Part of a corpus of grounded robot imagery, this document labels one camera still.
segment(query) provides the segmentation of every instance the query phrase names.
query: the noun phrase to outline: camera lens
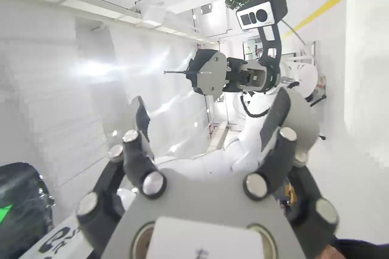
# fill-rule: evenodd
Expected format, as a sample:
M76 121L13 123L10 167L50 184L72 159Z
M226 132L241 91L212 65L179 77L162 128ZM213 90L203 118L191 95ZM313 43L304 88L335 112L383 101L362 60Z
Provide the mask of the camera lens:
M256 13L258 21L265 22L267 20L267 13L264 9L259 9Z

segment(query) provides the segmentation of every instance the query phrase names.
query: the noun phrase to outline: metal rod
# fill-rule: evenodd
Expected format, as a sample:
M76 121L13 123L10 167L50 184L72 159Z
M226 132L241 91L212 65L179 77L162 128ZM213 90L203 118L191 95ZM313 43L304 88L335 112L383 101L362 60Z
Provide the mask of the metal rod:
M196 72L196 71L164 71L166 73L177 73L177 74L212 74L212 72Z

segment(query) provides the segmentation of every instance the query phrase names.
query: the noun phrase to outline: black cable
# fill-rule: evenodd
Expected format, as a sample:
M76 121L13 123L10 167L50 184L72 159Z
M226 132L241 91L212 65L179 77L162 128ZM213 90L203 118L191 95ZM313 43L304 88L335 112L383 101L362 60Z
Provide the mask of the black cable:
M300 85L300 82L294 81L291 84L288 85L288 89L293 89L294 87L297 87Z
M247 113L247 115L248 115L249 117L251 117L251 118L261 118L261 117L267 115L267 113L269 112L269 109L267 109L267 110L263 111L263 112L260 113L260 114L251 114L251 113L249 112L249 110L247 109L247 106L246 106L245 103L244 103L243 95L240 97L240 102L242 102L244 111L245 111L245 112Z
M327 98L327 96L323 94L323 96L320 99L316 100L314 103L311 103L311 107L318 104L320 101L323 101L325 98Z

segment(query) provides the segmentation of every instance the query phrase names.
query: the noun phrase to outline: person's hand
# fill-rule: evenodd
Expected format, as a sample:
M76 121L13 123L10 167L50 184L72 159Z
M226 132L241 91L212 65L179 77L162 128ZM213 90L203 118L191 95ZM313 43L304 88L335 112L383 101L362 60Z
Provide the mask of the person's hand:
M324 251L316 259L346 259L339 251L334 247L328 245Z

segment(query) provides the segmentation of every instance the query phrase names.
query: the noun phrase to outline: yellow floor line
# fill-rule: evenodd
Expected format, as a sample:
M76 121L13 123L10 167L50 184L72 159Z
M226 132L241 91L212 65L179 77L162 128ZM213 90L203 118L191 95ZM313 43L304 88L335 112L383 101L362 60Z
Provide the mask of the yellow floor line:
M330 8L338 4L342 0L328 0L325 2L320 8L318 8L315 12L313 12L310 16L308 16L305 20L303 20L300 24L294 27L294 30L297 31L302 27L306 26L308 23L312 22L314 19L318 18L320 15L328 11ZM293 32L289 31L283 37L288 37L292 35Z

